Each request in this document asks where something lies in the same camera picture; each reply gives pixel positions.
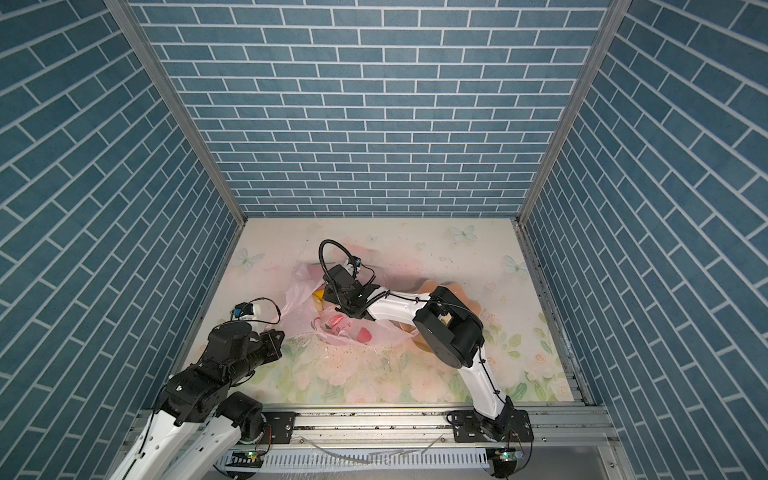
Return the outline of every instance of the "black mounting plate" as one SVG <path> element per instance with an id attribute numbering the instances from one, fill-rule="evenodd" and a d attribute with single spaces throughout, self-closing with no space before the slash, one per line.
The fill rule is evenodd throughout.
<path id="1" fill-rule="evenodd" d="M 295 412 L 265 412 L 264 418 L 267 425 L 272 427 L 273 445 L 286 445 L 290 443 L 290 438 L 293 434 L 293 423 L 296 421 Z"/>
<path id="2" fill-rule="evenodd" d="M 456 443 L 488 442 L 480 429 L 482 416 L 474 410 L 452 410 L 449 414 L 450 423 L 453 425 L 453 440 Z M 511 442 L 527 443 L 533 441 L 533 430 L 528 412 L 525 410 L 512 410 L 512 417 L 508 427 L 517 433 L 511 437 Z"/>

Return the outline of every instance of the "floral tabletop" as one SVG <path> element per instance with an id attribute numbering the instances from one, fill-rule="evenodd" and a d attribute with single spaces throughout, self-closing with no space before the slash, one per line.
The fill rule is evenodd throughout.
<path id="1" fill-rule="evenodd" d="M 384 286 L 392 290 L 415 292 L 425 280 L 461 285 L 482 308 L 498 387 L 515 402 L 573 401 L 509 220 L 249 220 L 187 361 L 197 359 L 210 329 L 229 319 L 235 304 L 267 296 L 283 306 L 294 272 L 317 263 L 326 238 L 386 271 Z M 342 259 L 334 250 L 326 248 L 329 262 Z M 263 318 L 272 319 L 268 305 L 262 309 Z M 338 346 L 313 333 L 292 335 L 294 325 L 278 328 L 288 335 L 283 358 L 257 368 L 239 387 L 262 403 L 471 401 L 456 370 L 411 340 Z"/>

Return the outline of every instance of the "translucent plastic bag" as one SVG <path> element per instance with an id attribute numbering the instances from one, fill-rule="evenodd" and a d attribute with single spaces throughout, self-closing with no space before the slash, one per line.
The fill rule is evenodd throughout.
<path id="1" fill-rule="evenodd" d="M 386 272 L 376 268 L 376 282 L 386 284 L 386 278 Z M 313 333 L 330 345 L 379 346 L 404 342 L 419 334 L 415 329 L 406 332 L 388 320 L 353 319 L 337 312 L 335 305 L 322 302 L 313 295 L 323 285 L 323 271 L 319 265 L 302 264 L 296 268 L 286 290 L 280 321 L 286 337 Z"/>

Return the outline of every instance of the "floral pattern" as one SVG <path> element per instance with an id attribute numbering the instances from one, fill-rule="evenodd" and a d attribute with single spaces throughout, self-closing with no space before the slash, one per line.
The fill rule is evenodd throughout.
<path id="1" fill-rule="evenodd" d="M 511 223 L 478 220 L 460 230 L 447 220 L 425 219 L 424 223 L 435 224 L 429 228 L 419 227 L 423 222 L 397 219 L 376 219 L 359 227 L 354 220 L 343 219 L 251 220 L 200 329 L 190 361 L 200 355 L 210 328 L 228 318 L 232 305 L 253 296 L 269 296 L 280 303 L 295 265 L 316 261 L 317 244 L 324 238 L 335 238 L 367 265 L 397 272 L 381 280 L 394 290 L 415 291 L 428 278 L 462 284 L 468 297 L 483 308 L 480 318 L 485 327 L 486 356 L 497 387 L 514 402 L 572 401 L 525 262 L 514 260 L 521 259 L 522 252 Z M 282 222 L 283 237 L 265 241 L 259 232 L 275 230 L 266 223 L 277 221 Z M 249 249 L 264 253 L 250 255 Z M 282 352 L 280 361 L 260 366 L 238 389 L 272 404 L 472 400 L 456 370 L 412 341 L 334 346 L 306 333 L 286 338 Z"/>

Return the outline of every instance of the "brick wallpaper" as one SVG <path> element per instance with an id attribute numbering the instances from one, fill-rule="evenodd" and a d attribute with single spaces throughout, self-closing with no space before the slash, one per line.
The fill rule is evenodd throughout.
<path id="1" fill-rule="evenodd" d="M 0 478 L 98 478 L 235 226 L 101 0 L 0 12 Z"/>
<path id="2" fill-rule="evenodd" d="M 253 3 L 131 3 L 250 216 L 510 217 L 608 0 Z"/>
<path id="3" fill-rule="evenodd" d="M 531 217 L 638 478 L 768 478 L 768 8 L 634 0 Z"/>

